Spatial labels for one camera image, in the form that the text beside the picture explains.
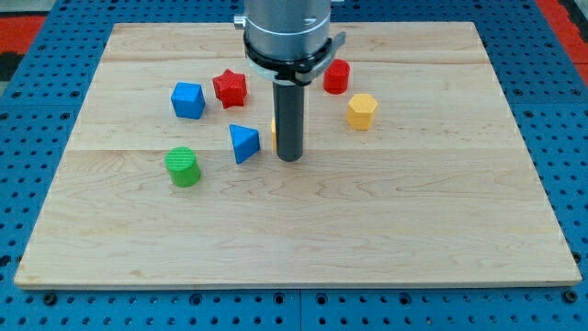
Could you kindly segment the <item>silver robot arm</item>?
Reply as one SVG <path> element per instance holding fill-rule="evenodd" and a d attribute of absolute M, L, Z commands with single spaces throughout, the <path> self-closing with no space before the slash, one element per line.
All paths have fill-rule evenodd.
<path fill-rule="evenodd" d="M 331 0 L 244 0 L 233 25 L 258 74 L 278 85 L 307 86 L 345 44 L 344 32 L 330 34 L 331 9 Z"/>

